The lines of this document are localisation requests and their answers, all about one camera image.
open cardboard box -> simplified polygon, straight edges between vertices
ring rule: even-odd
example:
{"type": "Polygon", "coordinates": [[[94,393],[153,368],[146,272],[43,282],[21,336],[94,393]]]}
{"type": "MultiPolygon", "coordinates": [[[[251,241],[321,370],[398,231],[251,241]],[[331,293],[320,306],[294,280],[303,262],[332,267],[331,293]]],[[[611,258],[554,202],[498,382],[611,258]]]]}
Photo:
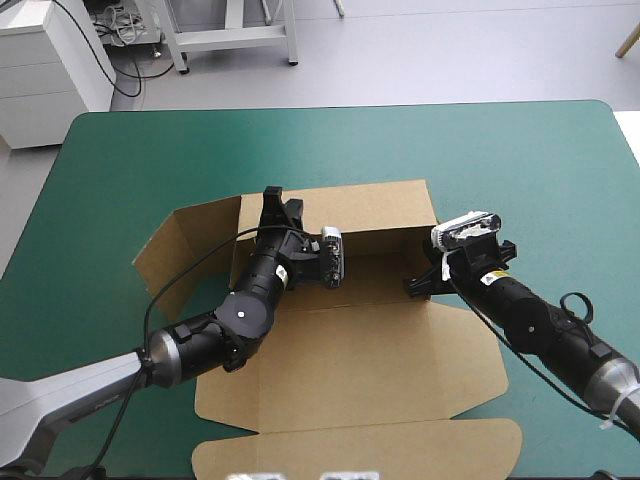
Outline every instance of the open cardboard box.
{"type": "MultiPolygon", "coordinates": [[[[194,451],[199,480],[280,472],[290,480],[328,471],[377,471],[384,480],[503,479],[517,460],[507,419],[450,420],[505,392],[497,342],[470,312],[411,299],[402,280],[428,263],[422,241],[436,225],[423,180],[284,192],[304,200],[303,223],[343,232],[341,288],[288,291],[260,352],[233,374],[198,378],[202,418],[260,432],[194,451]]],[[[134,264],[151,294],[212,245],[256,226],[262,195],[174,211],[134,264]]],[[[161,302],[175,318],[206,275],[231,271],[254,239],[229,245],[161,302]]]]}

white cable tie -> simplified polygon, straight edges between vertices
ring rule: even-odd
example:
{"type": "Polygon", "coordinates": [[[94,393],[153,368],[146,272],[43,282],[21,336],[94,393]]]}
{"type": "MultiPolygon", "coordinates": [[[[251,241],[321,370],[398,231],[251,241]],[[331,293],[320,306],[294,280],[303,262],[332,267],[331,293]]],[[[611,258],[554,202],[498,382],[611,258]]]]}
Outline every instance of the white cable tie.
{"type": "Polygon", "coordinates": [[[640,390],[640,383],[636,382],[635,384],[629,385],[622,392],[620,392],[620,395],[618,396],[617,400],[613,403],[613,407],[611,408],[611,413],[609,414],[609,418],[600,424],[600,430],[606,430],[613,426],[613,421],[617,418],[618,408],[620,408],[620,405],[622,404],[622,402],[624,402],[624,400],[629,395],[636,393],[638,390],[640,390]]]}
{"type": "Polygon", "coordinates": [[[451,252],[444,252],[442,255],[442,281],[448,282],[451,279],[451,271],[449,269],[449,262],[447,262],[447,257],[451,254],[451,252]]]}

white label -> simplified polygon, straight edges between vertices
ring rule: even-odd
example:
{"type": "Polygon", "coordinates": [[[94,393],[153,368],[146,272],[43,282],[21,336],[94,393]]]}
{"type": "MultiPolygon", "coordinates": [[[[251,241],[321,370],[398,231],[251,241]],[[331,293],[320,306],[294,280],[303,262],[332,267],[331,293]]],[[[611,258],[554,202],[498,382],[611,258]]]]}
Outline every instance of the white label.
{"type": "Polygon", "coordinates": [[[493,272],[487,273],[484,277],[480,279],[480,281],[488,287],[496,280],[500,280],[501,278],[510,277],[510,276],[511,275],[509,275],[504,270],[494,270],[493,272]]]}
{"type": "Polygon", "coordinates": [[[227,480],[287,480],[281,473],[233,473],[227,480]]]}
{"type": "Polygon", "coordinates": [[[378,472],[326,472],[320,480],[380,480],[378,472]]]}
{"type": "Polygon", "coordinates": [[[276,267],[276,275],[280,277],[280,280],[282,280],[282,284],[284,285],[284,288],[287,288],[287,283],[289,282],[289,275],[287,274],[287,270],[282,265],[278,265],[276,267]]]}

gray floor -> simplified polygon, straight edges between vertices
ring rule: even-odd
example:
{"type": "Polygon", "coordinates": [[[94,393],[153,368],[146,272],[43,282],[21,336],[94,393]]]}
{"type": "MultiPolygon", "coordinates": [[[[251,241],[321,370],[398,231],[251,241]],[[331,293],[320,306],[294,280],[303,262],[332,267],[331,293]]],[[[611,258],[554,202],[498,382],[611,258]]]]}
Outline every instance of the gray floor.
{"type": "MultiPolygon", "coordinates": [[[[217,26],[219,1],[176,3],[184,30],[217,26]]],[[[258,0],[246,20],[260,21],[258,0]]],[[[613,52],[640,20],[640,0],[296,0],[301,61],[283,48],[207,52],[191,73],[145,83],[114,110],[313,107],[599,99],[640,110],[640,46],[613,52]]],[[[147,74],[162,70],[138,49],[147,74]]],[[[119,65],[129,67],[126,57],[119,65]]],[[[134,89],[130,81],[122,88],[134,89]]],[[[0,272],[10,258],[57,149],[10,152],[0,142],[0,272]]]]}

drawer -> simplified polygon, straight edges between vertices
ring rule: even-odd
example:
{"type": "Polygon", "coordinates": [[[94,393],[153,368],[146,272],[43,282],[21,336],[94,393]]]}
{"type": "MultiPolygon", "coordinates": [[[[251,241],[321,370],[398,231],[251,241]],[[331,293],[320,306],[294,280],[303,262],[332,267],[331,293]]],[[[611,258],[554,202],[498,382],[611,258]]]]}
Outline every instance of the drawer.
{"type": "Polygon", "coordinates": [[[56,145],[87,109],[77,92],[0,99],[0,135],[11,148],[56,145]]]}
{"type": "Polygon", "coordinates": [[[0,35],[0,67],[59,61],[46,32],[0,35]]]}
{"type": "Polygon", "coordinates": [[[0,68],[0,98],[71,90],[75,86],[62,63],[0,68]]]}

